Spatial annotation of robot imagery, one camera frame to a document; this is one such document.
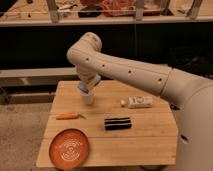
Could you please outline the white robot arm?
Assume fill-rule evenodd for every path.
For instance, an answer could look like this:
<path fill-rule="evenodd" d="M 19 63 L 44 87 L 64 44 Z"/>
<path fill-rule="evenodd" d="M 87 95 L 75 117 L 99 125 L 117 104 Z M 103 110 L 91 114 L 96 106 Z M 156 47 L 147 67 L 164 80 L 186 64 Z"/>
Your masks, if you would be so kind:
<path fill-rule="evenodd" d="M 179 109 L 175 171 L 213 171 L 213 80 L 163 65 L 101 52 L 101 39 L 85 33 L 67 51 L 83 81 L 100 74 L 158 96 Z"/>

